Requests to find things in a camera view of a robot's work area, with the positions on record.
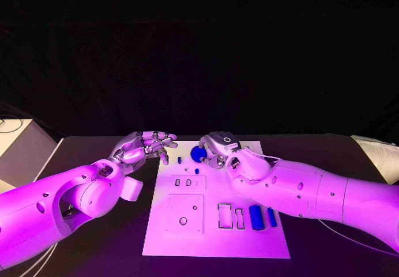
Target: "blue block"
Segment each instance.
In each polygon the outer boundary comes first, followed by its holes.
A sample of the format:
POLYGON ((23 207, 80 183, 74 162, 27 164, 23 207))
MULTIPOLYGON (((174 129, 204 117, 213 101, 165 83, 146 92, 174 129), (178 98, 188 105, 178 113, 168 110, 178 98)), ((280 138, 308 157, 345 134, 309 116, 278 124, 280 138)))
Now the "blue block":
POLYGON ((194 146, 190 152, 190 156, 194 162, 201 163, 200 158, 207 156, 206 149, 194 146))
POLYGON ((270 219, 270 226, 276 227, 276 218, 273 217, 273 212, 270 208, 267 208, 267 218, 270 219))
POLYGON ((263 230, 265 229, 265 223, 263 223, 260 207, 257 205, 252 205, 249 207, 249 215, 250 215, 252 229, 255 231, 263 230))

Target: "peg board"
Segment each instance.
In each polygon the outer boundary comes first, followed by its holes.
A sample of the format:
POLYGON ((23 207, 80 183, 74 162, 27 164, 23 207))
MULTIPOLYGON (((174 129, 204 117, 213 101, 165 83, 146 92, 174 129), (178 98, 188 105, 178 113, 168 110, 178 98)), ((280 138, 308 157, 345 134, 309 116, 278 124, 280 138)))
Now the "peg board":
MULTIPOLYGON (((178 147, 168 149, 168 165, 159 161, 142 255, 289 259, 278 212, 273 211, 276 227, 272 228, 266 207, 233 192, 226 169, 216 170, 191 160, 197 141, 177 143, 178 147), (260 231, 250 226, 252 205, 262 210, 260 231)), ((259 141, 240 141, 240 145, 262 153, 259 141)))

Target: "dark table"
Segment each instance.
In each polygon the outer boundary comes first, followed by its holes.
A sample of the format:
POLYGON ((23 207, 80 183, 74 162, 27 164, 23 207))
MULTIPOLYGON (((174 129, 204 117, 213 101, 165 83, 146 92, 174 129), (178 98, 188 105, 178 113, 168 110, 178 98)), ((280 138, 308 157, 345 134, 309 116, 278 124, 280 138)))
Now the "dark table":
MULTIPOLYGON (((106 158, 119 139, 64 138, 40 178, 106 158)), ((200 136, 177 139, 198 140, 200 136)), ((350 137, 335 134, 249 135, 237 139, 259 140, 266 155, 308 163, 345 177, 384 182, 350 137)), ((158 159, 151 159, 131 174, 144 182, 136 202, 119 199, 112 211, 57 243, 38 276, 399 276, 397 257, 348 241, 316 220, 282 213, 289 260, 141 256, 157 169, 158 159)), ((334 222, 327 224, 360 242, 390 250, 364 232, 334 222)), ((38 257, 0 272, 0 277, 18 276, 38 257)))

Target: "robotic arm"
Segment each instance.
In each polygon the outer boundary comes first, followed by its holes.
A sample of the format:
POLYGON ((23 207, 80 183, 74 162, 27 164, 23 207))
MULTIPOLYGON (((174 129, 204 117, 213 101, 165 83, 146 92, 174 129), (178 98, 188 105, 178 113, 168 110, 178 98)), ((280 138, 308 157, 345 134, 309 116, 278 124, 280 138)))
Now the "robotic arm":
POLYGON ((79 226, 103 216, 121 197, 135 201, 142 183, 126 174, 146 158, 168 164, 164 147, 175 136, 134 132, 116 144, 108 159, 80 166, 0 194, 0 270, 36 256, 79 226), (62 212, 60 203, 70 209, 62 212))
POLYGON ((239 196, 286 215, 340 222, 371 234, 399 252, 399 187, 341 177, 298 162, 242 148, 229 132, 211 132, 208 166, 226 166, 239 196))

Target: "black curtain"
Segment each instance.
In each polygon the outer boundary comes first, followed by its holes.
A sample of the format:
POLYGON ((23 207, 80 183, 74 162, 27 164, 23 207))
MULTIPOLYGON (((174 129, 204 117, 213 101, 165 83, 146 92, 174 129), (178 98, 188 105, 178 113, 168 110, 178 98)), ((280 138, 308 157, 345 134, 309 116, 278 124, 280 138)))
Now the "black curtain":
POLYGON ((394 2, 13 1, 0 45, 0 109, 59 136, 399 142, 394 2))

